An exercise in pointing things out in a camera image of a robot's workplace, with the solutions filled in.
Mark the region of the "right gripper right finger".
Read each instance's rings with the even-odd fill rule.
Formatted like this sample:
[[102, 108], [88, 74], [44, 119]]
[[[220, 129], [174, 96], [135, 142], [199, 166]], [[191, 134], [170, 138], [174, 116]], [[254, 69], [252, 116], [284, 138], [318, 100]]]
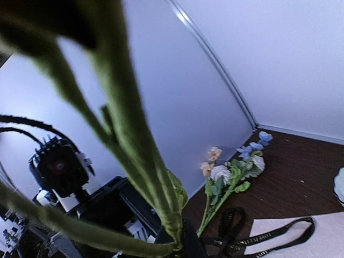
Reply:
[[199, 240], [196, 230], [190, 219], [183, 219], [183, 229], [181, 235], [183, 258], [205, 258], [207, 253]]

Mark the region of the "pink rose stem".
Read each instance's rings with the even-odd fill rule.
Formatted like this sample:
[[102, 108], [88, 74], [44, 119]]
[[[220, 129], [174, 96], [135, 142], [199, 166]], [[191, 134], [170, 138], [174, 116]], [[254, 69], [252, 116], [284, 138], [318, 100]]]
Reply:
[[[57, 43], [66, 37], [89, 54], [107, 104], [101, 124], [87, 105]], [[172, 241], [150, 244], [37, 206], [1, 185], [1, 204], [80, 243], [140, 257], [179, 256], [187, 195], [170, 172], [148, 127], [131, 62], [122, 1], [1, 1], [1, 50], [19, 53], [53, 82], [124, 167], [129, 181], [155, 208]]]

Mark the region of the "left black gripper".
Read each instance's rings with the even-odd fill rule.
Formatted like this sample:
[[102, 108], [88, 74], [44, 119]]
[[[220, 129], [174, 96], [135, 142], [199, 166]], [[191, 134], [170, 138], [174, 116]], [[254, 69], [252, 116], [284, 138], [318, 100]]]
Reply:
[[131, 219], [140, 221], [147, 236], [156, 237], [161, 220], [126, 177], [117, 176], [72, 208], [67, 215], [129, 235]]

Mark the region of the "peach flower stem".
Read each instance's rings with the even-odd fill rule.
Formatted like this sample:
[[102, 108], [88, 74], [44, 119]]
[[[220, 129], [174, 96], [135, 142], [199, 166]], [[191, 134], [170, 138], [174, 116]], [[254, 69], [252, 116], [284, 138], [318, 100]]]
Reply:
[[207, 152], [207, 154], [208, 154], [207, 161], [202, 162], [199, 167], [204, 177], [209, 177], [211, 170], [213, 169], [217, 160], [222, 154], [222, 150], [214, 146]]

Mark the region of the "pink wrapping paper sheet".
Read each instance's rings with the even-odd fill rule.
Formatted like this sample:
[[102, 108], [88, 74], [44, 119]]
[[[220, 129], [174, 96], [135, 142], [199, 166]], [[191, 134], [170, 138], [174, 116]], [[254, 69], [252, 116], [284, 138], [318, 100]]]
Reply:
[[[343, 258], [343, 212], [322, 214], [312, 218], [315, 221], [315, 231], [307, 242], [271, 252], [265, 257]], [[247, 247], [245, 254], [253, 254], [289, 243], [301, 236], [309, 225], [303, 221], [296, 223], [281, 236]]]

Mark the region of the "blue flower stem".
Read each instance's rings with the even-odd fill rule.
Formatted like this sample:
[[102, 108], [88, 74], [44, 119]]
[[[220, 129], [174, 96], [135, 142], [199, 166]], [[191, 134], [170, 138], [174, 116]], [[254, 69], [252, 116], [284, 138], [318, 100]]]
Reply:
[[273, 136], [265, 131], [259, 132], [258, 142], [250, 142], [248, 146], [242, 146], [237, 148], [237, 152], [240, 153], [239, 158], [247, 161], [254, 152], [261, 152], [263, 149], [270, 144]]

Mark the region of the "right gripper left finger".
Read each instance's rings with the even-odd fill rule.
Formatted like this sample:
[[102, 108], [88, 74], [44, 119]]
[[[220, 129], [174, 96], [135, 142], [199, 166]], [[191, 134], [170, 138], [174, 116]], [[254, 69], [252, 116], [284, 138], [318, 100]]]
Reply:
[[166, 232], [165, 228], [163, 226], [160, 227], [158, 234], [155, 239], [155, 244], [167, 244], [171, 243], [172, 238], [171, 236]]

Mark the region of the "scalloped white bowl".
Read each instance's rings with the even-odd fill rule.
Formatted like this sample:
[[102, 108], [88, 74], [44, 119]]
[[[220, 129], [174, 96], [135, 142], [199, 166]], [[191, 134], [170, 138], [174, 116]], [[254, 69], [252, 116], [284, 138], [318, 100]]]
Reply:
[[333, 191], [338, 202], [343, 206], [344, 204], [344, 167], [340, 168], [338, 174], [334, 178]]

